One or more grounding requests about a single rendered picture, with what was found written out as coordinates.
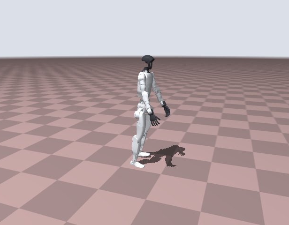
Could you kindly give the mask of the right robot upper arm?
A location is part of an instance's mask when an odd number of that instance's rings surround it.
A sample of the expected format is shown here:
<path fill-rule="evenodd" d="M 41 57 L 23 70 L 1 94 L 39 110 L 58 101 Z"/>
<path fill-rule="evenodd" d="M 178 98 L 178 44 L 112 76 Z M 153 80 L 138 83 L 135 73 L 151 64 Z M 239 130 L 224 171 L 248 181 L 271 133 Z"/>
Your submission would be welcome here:
<path fill-rule="evenodd" d="M 145 89 L 146 89 L 146 76 L 145 74 L 140 74 L 138 76 L 138 81 L 139 81 L 139 84 L 140 84 L 140 90 L 141 90 L 141 94 L 143 96 L 143 93 L 146 92 Z M 148 93 L 148 92 L 147 92 Z M 149 93 L 148 93 L 148 96 L 149 96 Z"/>

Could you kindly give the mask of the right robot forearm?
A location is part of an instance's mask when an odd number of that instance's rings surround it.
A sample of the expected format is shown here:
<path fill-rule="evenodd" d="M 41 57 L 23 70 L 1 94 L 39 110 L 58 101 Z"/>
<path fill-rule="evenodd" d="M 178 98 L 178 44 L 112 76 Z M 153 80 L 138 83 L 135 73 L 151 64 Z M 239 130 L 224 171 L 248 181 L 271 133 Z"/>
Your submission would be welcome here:
<path fill-rule="evenodd" d="M 144 105 L 145 105 L 145 108 L 146 108 L 147 112 L 148 112 L 149 114 L 152 113 L 152 111 L 151 111 L 151 106 L 150 106 L 150 101 L 149 101 L 148 93 L 147 93 L 147 92 L 144 92 L 144 93 L 143 93 L 143 102 L 144 102 Z"/>

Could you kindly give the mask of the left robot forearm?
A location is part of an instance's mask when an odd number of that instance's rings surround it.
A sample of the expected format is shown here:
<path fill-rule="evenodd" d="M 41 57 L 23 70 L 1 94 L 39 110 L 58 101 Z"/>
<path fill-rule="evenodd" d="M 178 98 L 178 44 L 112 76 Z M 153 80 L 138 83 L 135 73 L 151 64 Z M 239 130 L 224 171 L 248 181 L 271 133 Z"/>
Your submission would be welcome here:
<path fill-rule="evenodd" d="M 163 106 L 164 104 L 163 104 L 163 98 L 162 98 L 162 96 L 161 96 L 161 92 L 160 91 L 158 91 L 156 94 L 155 94 L 156 96 L 157 96 L 157 99 L 158 99 L 158 101 L 160 102 L 160 105 L 161 106 Z"/>

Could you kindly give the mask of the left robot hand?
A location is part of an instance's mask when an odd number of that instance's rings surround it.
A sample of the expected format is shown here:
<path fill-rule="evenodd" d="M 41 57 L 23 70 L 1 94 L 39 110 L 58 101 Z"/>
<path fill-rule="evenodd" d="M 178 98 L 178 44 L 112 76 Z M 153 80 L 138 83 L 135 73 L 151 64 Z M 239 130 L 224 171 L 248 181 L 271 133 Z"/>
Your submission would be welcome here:
<path fill-rule="evenodd" d="M 165 101 L 163 101 L 163 106 L 162 107 L 164 107 L 164 111 L 165 111 L 165 113 L 166 113 L 166 116 L 165 117 L 167 117 L 167 116 L 169 116 L 170 115 L 170 109 L 169 109 L 169 107 L 168 106 L 166 106 L 167 104 L 165 103 Z"/>

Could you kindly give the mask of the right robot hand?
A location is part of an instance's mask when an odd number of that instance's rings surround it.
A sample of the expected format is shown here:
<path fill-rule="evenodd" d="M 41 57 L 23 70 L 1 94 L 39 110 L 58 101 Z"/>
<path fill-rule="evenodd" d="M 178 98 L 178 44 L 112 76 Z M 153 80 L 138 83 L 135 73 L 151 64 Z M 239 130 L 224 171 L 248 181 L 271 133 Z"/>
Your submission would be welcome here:
<path fill-rule="evenodd" d="M 153 112 L 152 109 L 151 109 L 151 111 L 152 111 L 152 113 L 148 114 L 148 115 L 150 115 L 151 124 L 152 124 L 152 125 L 153 125 L 153 124 L 154 124 L 154 125 L 155 125 L 155 124 L 156 124 L 156 125 L 160 124 L 160 123 L 157 121 L 157 119 L 159 119 L 159 118 L 154 115 L 154 112 Z M 160 119 L 159 119 L 159 120 L 160 120 Z M 154 123 L 154 122 L 155 122 L 155 123 Z M 158 124 L 157 124 L 156 122 L 157 122 Z M 154 126 L 154 125 L 153 125 L 153 126 Z M 155 126 L 156 126 L 156 125 L 155 125 Z"/>

